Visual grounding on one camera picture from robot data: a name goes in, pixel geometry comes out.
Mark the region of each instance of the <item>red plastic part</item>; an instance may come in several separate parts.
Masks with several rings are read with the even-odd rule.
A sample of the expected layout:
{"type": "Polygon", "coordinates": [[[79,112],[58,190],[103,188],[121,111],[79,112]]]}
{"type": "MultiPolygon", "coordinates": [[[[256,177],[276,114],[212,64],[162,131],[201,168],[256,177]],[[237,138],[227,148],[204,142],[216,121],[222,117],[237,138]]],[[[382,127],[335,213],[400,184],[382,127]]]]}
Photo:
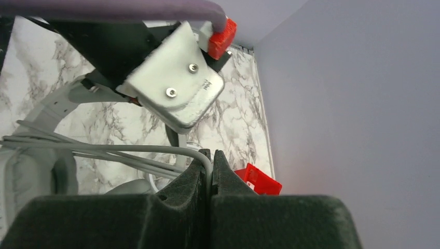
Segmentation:
{"type": "Polygon", "coordinates": [[[220,59],[226,49],[232,44],[236,32],[237,24],[231,19],[228,19],[225,30],[221,33],[214,33],[211,38],[209,38],[208,54],[216,60],[220,59]]]}
{"type": "Polygon", "coordinates": [[[259,195],[279,195],[281,185],[268,175],[248,163],[246,169],[234,171],[250,188],[259,195]]]}

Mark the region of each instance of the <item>cable bundle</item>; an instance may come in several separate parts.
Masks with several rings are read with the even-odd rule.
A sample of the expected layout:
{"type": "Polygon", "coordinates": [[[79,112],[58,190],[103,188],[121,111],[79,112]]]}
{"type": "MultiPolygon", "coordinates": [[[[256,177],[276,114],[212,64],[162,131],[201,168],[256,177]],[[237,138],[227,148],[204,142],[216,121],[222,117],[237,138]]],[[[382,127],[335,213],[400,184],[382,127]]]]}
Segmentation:
{"type": "Polygon", "coordinates": [[[199,160],[207,174],[208,191],[212,182],[213,167],[210,160],[202,153],[186,148],[154,146],[154,145],[91,145],[75,139],[47,131],[29,121],[18,120],[17,123],[33,132],[23,132],[11,136],[3,136],[0,145],[10,148],[52,148],[69,149],[74,156],[120,162],[134,169],[174,179],[185,169],[146,158],[133,156],[121,151],[140,151],[149,153],[169,153],[183,155],[199,160]]]}

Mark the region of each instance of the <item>white plastic piece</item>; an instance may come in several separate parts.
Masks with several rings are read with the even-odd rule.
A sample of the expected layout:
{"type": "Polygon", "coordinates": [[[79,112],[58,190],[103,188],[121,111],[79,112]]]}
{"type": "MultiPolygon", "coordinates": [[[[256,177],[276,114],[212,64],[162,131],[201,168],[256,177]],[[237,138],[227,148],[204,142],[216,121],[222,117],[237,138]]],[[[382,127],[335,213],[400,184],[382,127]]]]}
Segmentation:
{"type": "Polygon", "coordinates": [[[208,67],[191,26],[183,22],[118,91],[136,97],[175,132],[187,134],[224,87],[223,78],[208,67]],[[190,65],[196,65],[197,71],[191,71],[190,65]],[[172,98],[167,94],[170,88],[172,98]]]}
{"type": "Polygon", "coordinates": [[[211,22],[205,22],[203,26],[200,28],[199,47],[205,52],[208,52],[209,39],[211,38],[213,33],[214,32],[212,31],[211,22]]]}

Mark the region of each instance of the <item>white cable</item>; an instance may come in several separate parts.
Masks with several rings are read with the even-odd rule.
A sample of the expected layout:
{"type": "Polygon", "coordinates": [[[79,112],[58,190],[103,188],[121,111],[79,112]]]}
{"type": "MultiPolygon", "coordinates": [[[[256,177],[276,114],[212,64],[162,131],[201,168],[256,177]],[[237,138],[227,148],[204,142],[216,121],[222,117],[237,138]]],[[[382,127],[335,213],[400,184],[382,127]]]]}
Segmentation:
{"type": "Polygon", "coordinates": [[[87,144],[69,144],[69,143],[50,143],[40,142],[35,143],[20,143],[20,142],[0,142],[1,145],[7,147],[22,147],[22,148],[50,148],[50,149],[70,149],[70,150],[111,150],[111,151],[140,151],[140,152],[155,152],[155,153],[169,153],[184,155],[199,160],[206,171],[206,183],[207,183],[207,195],[211,193],[212,185],[212,173],[213,167],[209,158],[204,154],[193,151],[191,149],[168,147],[168,146],[155,146],[155,145],[87,145],[87,144]]]}

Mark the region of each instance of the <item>gray cable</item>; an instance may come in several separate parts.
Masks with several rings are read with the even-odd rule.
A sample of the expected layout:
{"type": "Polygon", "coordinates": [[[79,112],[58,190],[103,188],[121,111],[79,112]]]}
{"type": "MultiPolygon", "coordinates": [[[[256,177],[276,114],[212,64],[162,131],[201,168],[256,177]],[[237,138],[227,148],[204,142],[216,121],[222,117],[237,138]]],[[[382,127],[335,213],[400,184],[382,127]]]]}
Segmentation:
{"type": "MultiPolygon", "coordinates": [[[[35,147],[39,147],[40,144],[53,144],[53,142],[42,141],[42,140],[38,140],[38,139],[30,139],[27,137],[17,137],[17,136],[4,136],[3,140],[4,141],[12,141],[12,142],[20,142],[20,143],[31,143],[31,144],[35,144],[35,147]]],[[[82,154],[95,155],[95,156],[103,158],[103,160],[107,160],[107,161],[120,162],[120,163],[127,164],[127,165],[135,165],[136,167],[143,169],[143,171],[146,171],[151,174],[160,173],[162,175],[169,175],[170,177],[167,177],[167,178],[176,178],[181,173],[181,172],[180,173],[172,172],[172,171],[165,170],[165,169],[158,168],[158,167],[152,167],[150,165],[143,164],[143,163],[138,162],[136,160],[132,160],[132,159],[124,158],[124,157],[119,157],[119,156],[108,155],[108,154],[102,153],[102,152],[95,153],[93,151],[88,151],[88,150],[83,150],[83,149],[78,149],[77,151],[82,154]]]]}
{"type": "Polygon", "coordinates": [[[186,148],[156,146],[156,145],[83,145],[83,144],[68,144],[68,143],[19,143],[19,142],[4,142],[0,141],[0,145],[7,147],[21,147],[21,148],[48,148],[48,149],[70,149],[70,150],[111,150],[111,151],[140,151],[140,152],[156,152],[169,153],[192,157],[199,160],[206,171],[207,194],[210,196],[212,185],[213,167],[211,161],[202,153],[186,148]]]}
{"type": "MultiPolygon", "coordinates": [[[[87,144],[87,143],[82,143],[80,141],[77,141],[75,139],[71,139],[70,137],[66,137],[66,136],[63,136],[61,134],[58,134],[58,133],[55,133],[55,132],[52,132],[52,131],[47,131],[47,130],[42,129],[41,127],[39,127],[39,126],[35,125],[34,123],[29,122],[29,121],[17,120],[17,123],[19,125],[25,126],[27,128],[30,128],[30,129],[39,131],[41,133],[44,133],[44,134],[46,134],[46,135],[48,135],[50,137],[56,137],[57,139],[60,139],[60,140],[62,140],[64,142],[74,143],[74,144],[87,144]]],[[[182,173],[184,171],[181,168],[173,167],[172,165],[169,165],[167,163],[158,162],[158,161],[155,161],[155,160],[146,159],[146,158],[142,158],[142,157],[137,157],[137,156],[134,156],[134,155],[130,155],[128,153],[123,153],[123,152],[119,152],[119,151],[113,151],[111,153],[115,154],[115,155],[118,155],[118,156],[127,157],[127,158],[130,158],[130,159],[133,159],[133,160],[138,160],[140,162],[143,162],[143,163],[146,163],[146,164],[149,164],[149,165],[152,165],[152,166],[156,166],[156,167],[159,167],[159,168],[162,168],[162,169],[168,169],[168,170],[172,170],[172,171],[180,172],[180,173],[182,173]]]]}
{"type": "Polygon", "coordinates": [[[135,164],[131,164],[131,163],[127,163],[127,162],[122,162],[120,160],[111,160],[111,159],[109,159],[107,157],[101,157],[101,156],[90,155],[90,154],[86,154],[86,153],[78,153],[78,152],[73,152],[73,155],[77,156],[77,157],[84,157],[84,158],[91,158],[91,159],[98,159],[98,160],[105,160],[105,161],[112,161],[112,162],[120,162],[120,163],[123,163],[123,164],[125,164],[127,166],[130,166],[130,167],[134,168],[134,169],[137,169],[137,170],[140,170],[140,171],[143,171],[143,172],[146,172],[146,173],[150,173],[150,174],[153,174],[153,175],[161,176],[161,177],[164,177],[164,178],[168,178],[168,179],[175,179],[177,177],[177,176],[174,176],[174,177],[170,176],[169,174],[162,174],[162,173],[159,173],[159,172],[151,172],[151,171],[142,169],[140,167],[137,167],[135,164]]]}

